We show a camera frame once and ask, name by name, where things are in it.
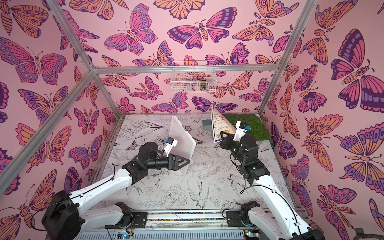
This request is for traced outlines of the laminated dim sum menu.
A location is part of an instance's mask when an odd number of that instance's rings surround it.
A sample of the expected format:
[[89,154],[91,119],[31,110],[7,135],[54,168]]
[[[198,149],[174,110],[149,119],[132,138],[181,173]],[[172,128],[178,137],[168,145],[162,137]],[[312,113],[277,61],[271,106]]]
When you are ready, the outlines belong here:
[[220,133],[235,134],[236,128],[216,108],[212,109],[212,131],[215,143],[222,140]]

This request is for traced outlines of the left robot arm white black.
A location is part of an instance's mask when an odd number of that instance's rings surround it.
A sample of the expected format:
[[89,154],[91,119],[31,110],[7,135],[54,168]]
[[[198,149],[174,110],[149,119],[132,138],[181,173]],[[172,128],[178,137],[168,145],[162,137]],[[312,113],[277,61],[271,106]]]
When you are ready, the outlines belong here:
[[131,227],[133,212],[123,202],[98,210],[94,210],[93,206],[139,182],[150,169],[178,171],[189,163],[189,159],[181,156],[162,154],[154,142],[145,143],[130,162],[112,175],[83,189],[56,193],[42,218],[47,236],[51,240],[73,240],[80,233],[99,227]]

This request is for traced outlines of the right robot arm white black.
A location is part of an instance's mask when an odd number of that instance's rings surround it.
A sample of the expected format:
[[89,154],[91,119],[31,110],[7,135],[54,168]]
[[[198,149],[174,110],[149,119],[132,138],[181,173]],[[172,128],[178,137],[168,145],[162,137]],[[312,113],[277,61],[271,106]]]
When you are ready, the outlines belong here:
[[250,188],[263,198],[273,217],[266,215],[259,204],[243,204],[243,219],[253,224],[270,240],[324,240],[324,234],[313,230],[307,222],[288,203],[278,189],[273,177],[259,160],[259,146],[256,138],[244,135],[240,139],[235,135],[220,132],[220,146],[229,150],[237,168]]

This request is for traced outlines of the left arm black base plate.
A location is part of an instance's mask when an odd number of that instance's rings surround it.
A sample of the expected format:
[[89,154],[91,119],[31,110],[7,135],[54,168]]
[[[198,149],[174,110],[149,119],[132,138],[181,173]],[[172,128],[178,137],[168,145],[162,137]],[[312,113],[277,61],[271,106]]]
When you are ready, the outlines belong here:
[[123,214],[122,218],[114,225],[106,225],[105,229],[144,229],[147,223],[147,212],[133,212]]

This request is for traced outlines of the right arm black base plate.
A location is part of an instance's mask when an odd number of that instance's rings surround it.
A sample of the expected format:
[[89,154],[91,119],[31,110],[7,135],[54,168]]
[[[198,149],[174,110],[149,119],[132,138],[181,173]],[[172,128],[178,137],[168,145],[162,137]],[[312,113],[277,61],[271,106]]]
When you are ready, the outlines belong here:
[[256,225],[252,224],[240,211],[224,211],[223,213],[227,220],[228,227],[238,228],[255,228]]

